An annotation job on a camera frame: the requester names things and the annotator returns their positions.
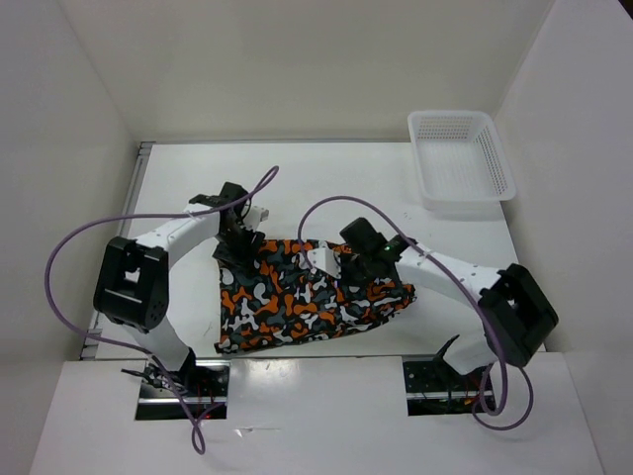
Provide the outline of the orange camouflage shorts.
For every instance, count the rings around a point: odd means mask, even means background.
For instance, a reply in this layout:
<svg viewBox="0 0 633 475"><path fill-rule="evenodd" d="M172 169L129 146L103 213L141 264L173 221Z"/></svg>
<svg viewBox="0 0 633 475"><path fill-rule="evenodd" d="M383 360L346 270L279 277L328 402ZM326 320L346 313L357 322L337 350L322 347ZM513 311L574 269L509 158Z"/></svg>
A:
<svg viewBox="0 0 633 475"><path fill-rule="evenodd" d="M323 341L378 328L415 300L410 284L377 278L361 286L310 270L294 239L267 239L249 268L220 271L218 354Z"/></svg>

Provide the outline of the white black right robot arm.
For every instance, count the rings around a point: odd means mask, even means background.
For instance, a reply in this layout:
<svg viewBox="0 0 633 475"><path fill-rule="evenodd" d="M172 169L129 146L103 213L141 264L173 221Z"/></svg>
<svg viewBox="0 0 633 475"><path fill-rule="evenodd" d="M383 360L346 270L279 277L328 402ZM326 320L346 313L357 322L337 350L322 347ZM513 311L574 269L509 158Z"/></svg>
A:
<svg viewBox="0 0 633 475"><path fill-rule="evenodd" d="M412 238L386 239L364 218L340 235L353 254L341 260L344 278L390 278L471 306L479 315L479 331L454 336L439 351L433 374L445 389L459 387L470 372L499 360L526 366L559 323L548 298L520 264L495 269L423 250Z"/></svg>

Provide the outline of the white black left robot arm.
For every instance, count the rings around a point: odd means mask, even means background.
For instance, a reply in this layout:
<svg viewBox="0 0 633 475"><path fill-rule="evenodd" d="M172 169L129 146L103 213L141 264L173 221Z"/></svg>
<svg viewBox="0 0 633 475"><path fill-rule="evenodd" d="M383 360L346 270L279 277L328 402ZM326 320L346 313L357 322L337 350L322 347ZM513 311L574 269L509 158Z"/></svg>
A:
<svg viewBox="0 0 633 475"><path fill-rule="evenodd" d="M218 242L216 258L251 269L264 239L258 227L269 211L252 205L243 187L227 182L218 195L191 198L183 214L135 238L113 237L93 297L96 311L125 327L138 346L159 359L155 365L165 368L163 385L178 396L193 391L203 376L194 350L167 317L170 270L212 238Z"/></svg>

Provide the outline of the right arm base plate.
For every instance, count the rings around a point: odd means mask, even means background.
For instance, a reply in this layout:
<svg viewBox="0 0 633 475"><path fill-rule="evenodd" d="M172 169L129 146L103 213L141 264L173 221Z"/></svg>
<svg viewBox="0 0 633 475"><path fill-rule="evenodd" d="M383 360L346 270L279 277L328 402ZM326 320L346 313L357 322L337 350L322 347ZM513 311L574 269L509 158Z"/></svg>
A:
<svg viewBox="0 0 633 475"><path fill-rule="evenodd" d="M443 362L421 356L404 358L403 373L410 417L470 414L481 394L490 409L497 406L492 382L482 385L484 367L460 375Z"/></svg>

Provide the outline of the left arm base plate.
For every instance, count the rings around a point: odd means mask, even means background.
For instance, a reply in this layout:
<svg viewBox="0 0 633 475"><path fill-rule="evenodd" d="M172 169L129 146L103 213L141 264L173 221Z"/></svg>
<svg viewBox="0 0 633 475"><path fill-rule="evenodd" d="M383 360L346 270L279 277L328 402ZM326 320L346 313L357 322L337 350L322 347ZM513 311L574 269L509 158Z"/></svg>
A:
<svg viewBox="0 0 633 475"><path fill-rule="evenodd" d="M226 418L229 370L227 360L199 360L195 384L185 384L178 376L172 376L178 394L195 419ZM137 421L187 419L167 379L153 363L146 363L142 370L122 369L122 372L140 379Z"/></svg>

